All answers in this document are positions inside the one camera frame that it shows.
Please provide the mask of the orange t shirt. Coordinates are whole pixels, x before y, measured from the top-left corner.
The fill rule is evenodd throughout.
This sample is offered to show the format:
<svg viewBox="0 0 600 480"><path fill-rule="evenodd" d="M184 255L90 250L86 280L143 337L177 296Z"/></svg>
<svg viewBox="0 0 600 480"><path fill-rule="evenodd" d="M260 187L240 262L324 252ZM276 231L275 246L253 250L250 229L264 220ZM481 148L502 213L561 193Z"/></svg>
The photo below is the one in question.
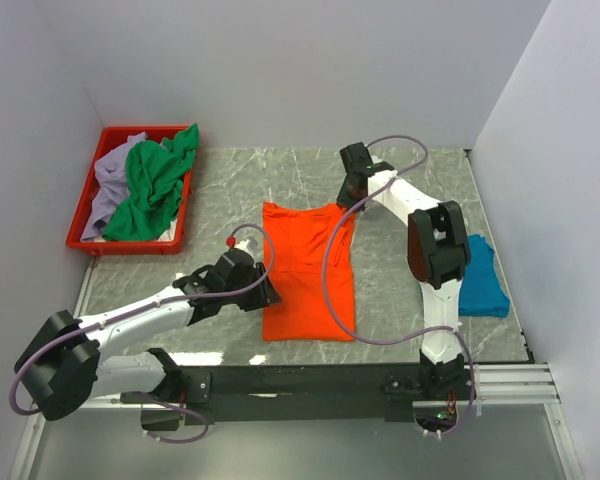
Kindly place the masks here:
<svg viewBox="0 0 600 480"><path fill-rule="evenodd" d="M274 245L264 248L264 261L274 262L269 279L281 297L263 311L263 340L353 340L355 218L336 229L343 214L334 203L309 210L263 204L262 226Z"/></svg>

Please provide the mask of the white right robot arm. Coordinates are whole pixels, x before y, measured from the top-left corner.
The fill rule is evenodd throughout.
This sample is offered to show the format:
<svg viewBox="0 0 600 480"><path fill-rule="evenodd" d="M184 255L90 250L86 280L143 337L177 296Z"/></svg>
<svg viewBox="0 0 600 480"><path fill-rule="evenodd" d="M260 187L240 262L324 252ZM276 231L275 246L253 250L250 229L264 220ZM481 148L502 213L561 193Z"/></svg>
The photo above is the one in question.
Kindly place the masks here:
<svg viewBox="0 0 600 480"><path fill-rule="evenodd" d="M411 185L401 171L373 159L362 142L339 154L345 179L337 204L350 214L374 200L406 226L408 265L423 300L418 386L430 398L444 396L466 382L468 355L457 333L460 290L471 254L462 209Z"/></svg>

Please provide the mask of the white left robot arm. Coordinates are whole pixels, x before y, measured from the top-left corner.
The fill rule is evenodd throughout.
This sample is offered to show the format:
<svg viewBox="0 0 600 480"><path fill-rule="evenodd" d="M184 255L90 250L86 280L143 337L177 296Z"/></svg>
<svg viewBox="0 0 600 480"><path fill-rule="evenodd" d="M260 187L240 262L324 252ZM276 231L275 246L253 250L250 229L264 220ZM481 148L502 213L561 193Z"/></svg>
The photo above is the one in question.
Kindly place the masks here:
<svg viewBox="0 0 600 480"><path fill-rule="evenodd" d="M153 348L124 357L122 351L215 316L226 305L249 312L279 303L269 278L271 267L234 247L215 263L144 300L81 318L59 311L45 321L16 361L15 384L25 387L36 412L49 421L102 395L134 392L178 401L189 388L182 368L169 354Z"/></svg>

